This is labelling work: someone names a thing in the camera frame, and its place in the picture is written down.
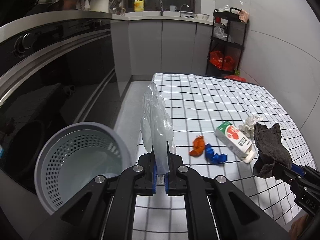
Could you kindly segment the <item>person's right hand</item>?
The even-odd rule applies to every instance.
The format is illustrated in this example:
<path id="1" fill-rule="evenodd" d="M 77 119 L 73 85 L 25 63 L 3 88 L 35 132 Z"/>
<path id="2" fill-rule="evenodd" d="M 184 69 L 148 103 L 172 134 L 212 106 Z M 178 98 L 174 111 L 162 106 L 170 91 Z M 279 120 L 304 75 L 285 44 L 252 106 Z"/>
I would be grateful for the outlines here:
<path id="1" fill-rule="evenodd" d="M 305 228 L 306 221 L 309 215 L 303 215 L 302 217 L 295 220 L 292 225 L 291 229 L 289 230 L 289 236 L 291 240 L 297 240 L 300 234 L 303 232 Z"/>

